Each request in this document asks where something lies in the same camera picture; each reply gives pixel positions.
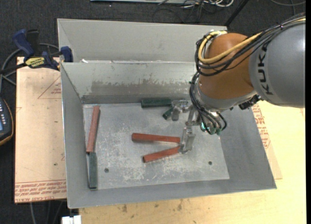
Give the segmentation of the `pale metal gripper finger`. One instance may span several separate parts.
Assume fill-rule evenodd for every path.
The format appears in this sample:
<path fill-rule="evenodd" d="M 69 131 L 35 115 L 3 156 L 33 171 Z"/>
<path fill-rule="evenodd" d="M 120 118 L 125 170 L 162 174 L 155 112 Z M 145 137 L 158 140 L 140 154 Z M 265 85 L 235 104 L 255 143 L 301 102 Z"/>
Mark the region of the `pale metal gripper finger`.
<path fill-rule="evenodd" d="M 188 151 L 191 151 L 192 150 L 192 146 L 193 146 L 193 143 L 194 143 L 194 140 L 195 140 L 195 134 L 191 133 L 191 134 L 188 134 L 188 140 L 187 140 L 187 150 Z"/>
<path fill-rule="evenodd" d="M 183 134 L 182 134 L 182 138 L 181 138 L 181 145 L 180 145 L 180 153 L 181 154 L 184 154 L 188 151 L 187 143 L 188 143 L 188 131 L 183 130 Z"/>

